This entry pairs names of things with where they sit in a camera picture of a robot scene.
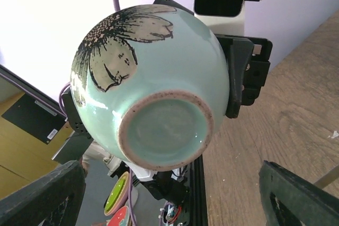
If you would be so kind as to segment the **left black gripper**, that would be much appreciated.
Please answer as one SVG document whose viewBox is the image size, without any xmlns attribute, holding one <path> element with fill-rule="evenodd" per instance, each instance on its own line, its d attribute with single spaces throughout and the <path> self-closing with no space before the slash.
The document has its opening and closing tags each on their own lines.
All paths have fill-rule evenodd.
<svg viewBox="0 0 339 226">
<path fill-rule="evenodd" d="M 235 119 L 241 106 L 250 106 L 265 85 L 273 44 L 266 38 L 216 34 L 229 71 L 226 117 Z"/>
</svg>

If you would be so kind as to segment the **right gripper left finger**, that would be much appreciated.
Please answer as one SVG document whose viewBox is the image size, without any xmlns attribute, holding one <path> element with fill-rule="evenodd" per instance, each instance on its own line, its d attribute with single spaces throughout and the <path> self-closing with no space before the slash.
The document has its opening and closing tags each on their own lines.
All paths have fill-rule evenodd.
<svg viewBox="0 0 339 226">
<path fill-rule="evenodd" d="M 69 161 L 1 199 L 1 225 L 75 225 L 85 187 L 82 164 Z"/>
</svg>

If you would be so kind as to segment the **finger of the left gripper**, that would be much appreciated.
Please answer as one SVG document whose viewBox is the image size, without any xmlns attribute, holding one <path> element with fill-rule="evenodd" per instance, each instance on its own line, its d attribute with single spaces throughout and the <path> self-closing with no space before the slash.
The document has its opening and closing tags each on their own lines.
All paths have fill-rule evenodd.
<svg viewBox="0 0 339 226">
<path fill-rule="evenodd" d="M 188 8 L 184 7 L 183 5 L 179 4 L 178 2 L 174 0 L 154 0 L 153 4 L 162 4 L 162 5 L 167 5 L 171 7 L 176 7 L 190 14 L 193 14 L 193 11 L 189 10 Z"/>
</svg>

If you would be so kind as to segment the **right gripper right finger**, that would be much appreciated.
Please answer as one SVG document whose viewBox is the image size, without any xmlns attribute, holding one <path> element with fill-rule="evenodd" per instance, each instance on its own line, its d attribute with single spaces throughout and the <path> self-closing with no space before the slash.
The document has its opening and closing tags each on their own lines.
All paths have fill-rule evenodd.
<svg viewBox="0 0 339 226">
<path fill-rule="evenodd" d="M 259 172 L 267 225 L 338 225 L 338 198 L 271 161 Z"/>
</svg>

